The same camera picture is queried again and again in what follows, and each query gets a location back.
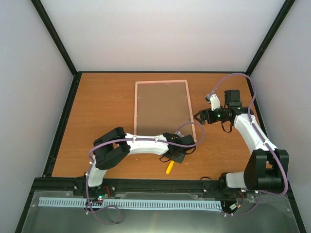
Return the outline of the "yellow handled screwdriver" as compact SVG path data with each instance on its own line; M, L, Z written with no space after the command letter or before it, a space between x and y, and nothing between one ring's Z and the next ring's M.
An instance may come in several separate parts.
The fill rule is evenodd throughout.
M168 164L168 166L167 166L167 169L166 169L166 174L170 174L171 173L171 170L172 170L172 168L173 168L173 166L174 166L174 161L170 161L170 163Z

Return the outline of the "pink picture frame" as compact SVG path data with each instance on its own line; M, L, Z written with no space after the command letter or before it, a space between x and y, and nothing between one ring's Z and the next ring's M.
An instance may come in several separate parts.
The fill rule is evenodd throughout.
M134 134L191 134L197 140L187 80L138 81L135 83Z

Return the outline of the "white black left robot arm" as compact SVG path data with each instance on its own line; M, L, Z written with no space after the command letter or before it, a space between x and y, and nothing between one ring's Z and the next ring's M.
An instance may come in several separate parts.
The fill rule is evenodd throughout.
M116 167L128 155L155 154L182 163L185 156L195 149L196 143L190 134L141 136L126 133L122 127L117 127L94 141L93 148L88 153L91 161L84 190L90 195L97 195L106 172Z

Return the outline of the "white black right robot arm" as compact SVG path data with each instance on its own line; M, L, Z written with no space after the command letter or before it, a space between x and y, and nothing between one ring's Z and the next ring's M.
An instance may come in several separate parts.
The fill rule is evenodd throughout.
M206 101L211 107L194 115L202 125L230 123L245 141L250 158L242 172L223 173L220 180L227 188L262 191L269 195L283 196L288 191L287 151L275 146L259 127L251 107L243 106L239 90L225 91L225 104L221 105L216 94L210 93Z

